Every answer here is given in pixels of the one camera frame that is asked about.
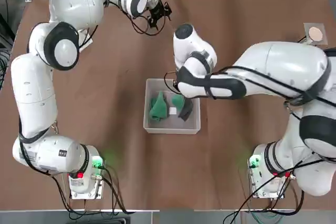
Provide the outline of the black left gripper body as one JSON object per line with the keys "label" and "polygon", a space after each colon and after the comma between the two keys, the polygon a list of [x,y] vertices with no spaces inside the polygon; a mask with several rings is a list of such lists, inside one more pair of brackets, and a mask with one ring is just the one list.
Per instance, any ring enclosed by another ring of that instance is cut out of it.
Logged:
{"label": "black left gripper body", "polygon": [[163,3],[157,3],[157,5],[153,9],[150,9],[150,22],[157,22],[164,16],[165,8]]}

